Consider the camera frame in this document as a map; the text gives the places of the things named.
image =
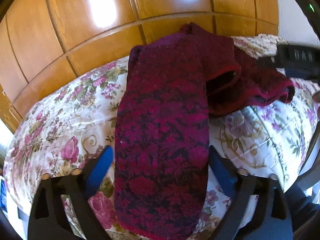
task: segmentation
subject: cabinet door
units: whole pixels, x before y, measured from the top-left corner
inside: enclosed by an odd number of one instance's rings
[[[2,122],[14,134],[17,130],[22,118],[11,104],[9,98],[6,96],[5,91],[0,85],[0,118]]]

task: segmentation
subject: bed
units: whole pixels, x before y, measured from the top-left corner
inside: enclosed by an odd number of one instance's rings
[[[101,1],[108,2],[108,10],[98,6]],[[99,17],[101,13],[108,17]],[[277,0],[14,1],[0,22],[1,44],[9,47],[9,56],[0,63],[0,83],[12,102],[10,109],[23,117],[4,164],[8,192],[21,210],[30,213],[42,174],[68,175],[106,145],[114,146],[130,49],[191,21],[233,36],[234,44],[255,58],[275,55],[276,45],[286,43],[272,35],[278,34]],[[14,67],[2,71],[11,60]],[[289,104],[276,101],[209,118],[210,145],[221,156],[253,175],[276,174],[284,191],[300,172],[318,108],[312,95],[319,86],[292,81],[295,96]],[[144,240],[116,220],[114,167],[89,204],[112,239]],[[73,232],[85,238],[70,199],[61,198]],[[243,226],[251,220],[256,201],[252,196]],[[190,239],[207,239],[230,204],[209,169],[205,204]]]

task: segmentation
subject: floral bedspread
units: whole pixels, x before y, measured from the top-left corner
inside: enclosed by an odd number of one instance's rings
[[[235,37],[237,46],[252,57],[274,55],[285,41],[272,35]],[[64,176],[83,168],[106,145],[114,146],[119,102],[126,90],[128,57],[94,69],[36,103],[15,133],[4,164],[9,192],[17,205],[30,213],[41,175]],[[247,107],[218,119],[209,119],[210,144],[238,168],[268,177],[278,175],[284,190],[296,180],[316,126],[312,82],[293,79],[295,96],[290,104],[274,102],[266,107]],[[97,219],[112,239],[141,240],[120,227],[114,211],[114,163],[97,194],[89,199]],[[85,238],[68,196],[65,211],[74,233]],[[223,194],[209,169],[203,211],[190,239],[207,239],[231,200]],[[247,208],[242,225],[252,218],[256,197]]]

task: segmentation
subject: green light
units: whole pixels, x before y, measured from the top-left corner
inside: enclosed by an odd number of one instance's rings
[[[310,6],[311,10],[312,10],[313,12],[315,12],[315,9],[314,9],[313,6],[311,5],[311,3],[309,4],[309,6]]]

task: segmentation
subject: floral bedsheet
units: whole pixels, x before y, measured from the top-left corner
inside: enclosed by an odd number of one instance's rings
[[[284,40],[272,35],[235,37],[235,45],[252,57],[274,55]],[[119,102],[126,90],[128,57],[116,60],[75,79],[36,103],[24,117],[9,147],[4,176],[9,192],[27,214],[41,175],[64,176],[83,168],[106,145],[114,146]],[[317,105],[312,95],[317,84],[293,79],[295,96],[290,104],[274,102],[247,107],[218,119],[209,119],[210,144],[251,174],[278,175],[284,190],[296,180],[315,130]],[[144,240],[120,227],[114,211],[114,163],[97,194],[89,199],[97,219],[112,239]],[[247,208],[242,225],[252,218],[256,197]],[[65,211],[74,233],[85,238],[68,196]],[[231,200],[225,196],[209,169],[207,195],[198,225],[190,239],[207,239]]]

